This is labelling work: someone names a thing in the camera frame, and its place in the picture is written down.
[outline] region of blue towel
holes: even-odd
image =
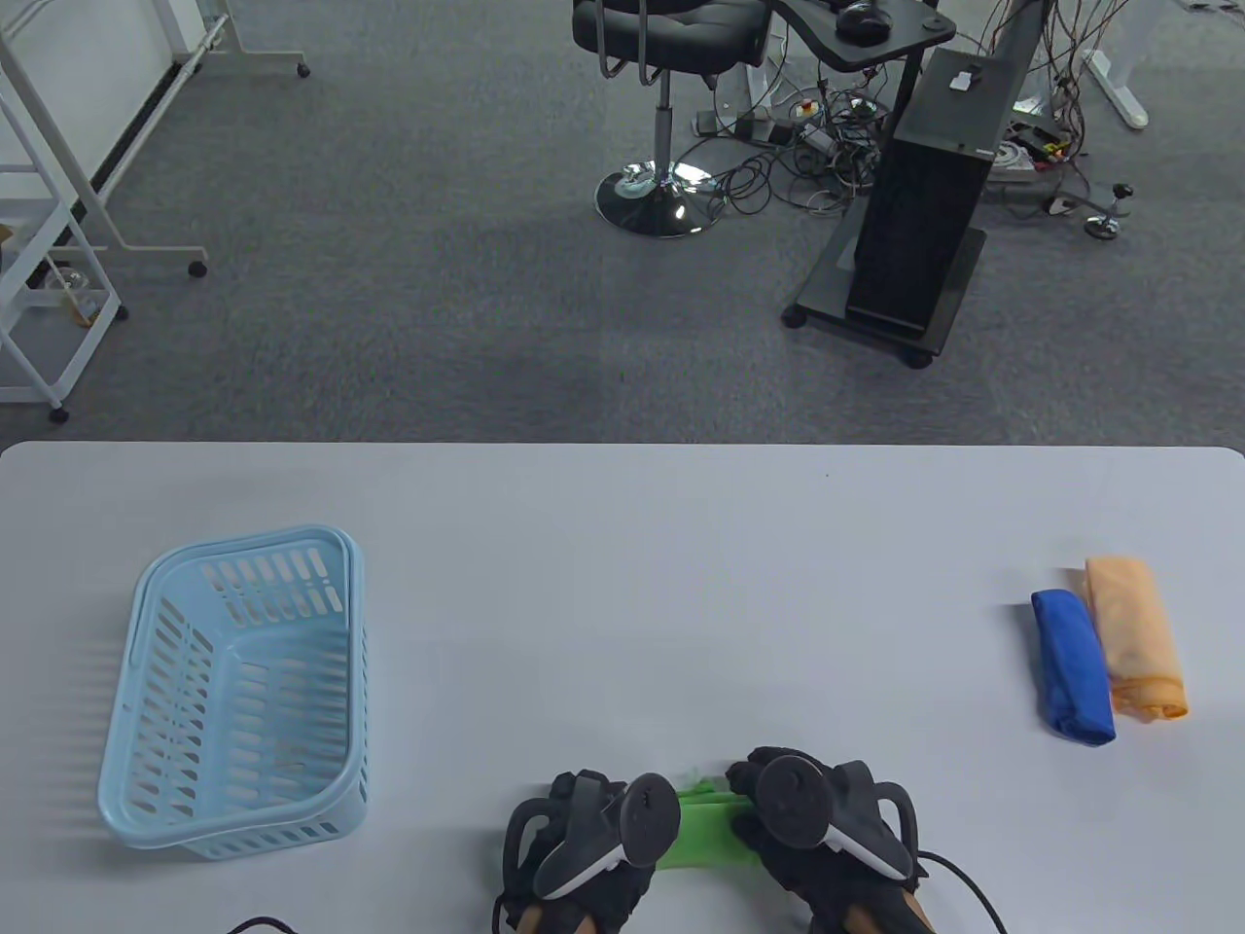
[[[1046,720],[1061,736],[1102,746],[1116,738],[1111,679],[1084,601],[1069,590],[1031,598],[1042,644]]]

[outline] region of light blue plastic basket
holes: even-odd
[[[134,592],[98,803],[127,846],[228,859],[367,812],[364,560],[305,526],[158,558]]]

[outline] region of computer mouse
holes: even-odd
[[[878,9],[876,0],[857,0],[839,14],[834,31],[852,45],[878,45],[890,36],[890,15]]]

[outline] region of chair seat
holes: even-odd
[[[574,2],[575,45],[595,52],[595,0]],[[605,0],[605,7],[606,54],[636,61],[640,55],[636,0]],[[721,75],[741,61],[759,65],[768,30],[767,0],[650,0],[645,57],[650,67]]]

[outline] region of office chair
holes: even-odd
[[[598,54],[606,78],[635,62],[642,85],[660,81],[654,157],[606,176],[596,188],[598,212],[615,227],[644,237],[700,233],[717,219],[718,212],[711,208],[717,186],[707,172],[670,162],[670,75],[700,75],[713,88],[717,76],[736,65],[761,65],[769,0],[573,2],[575,45]]]

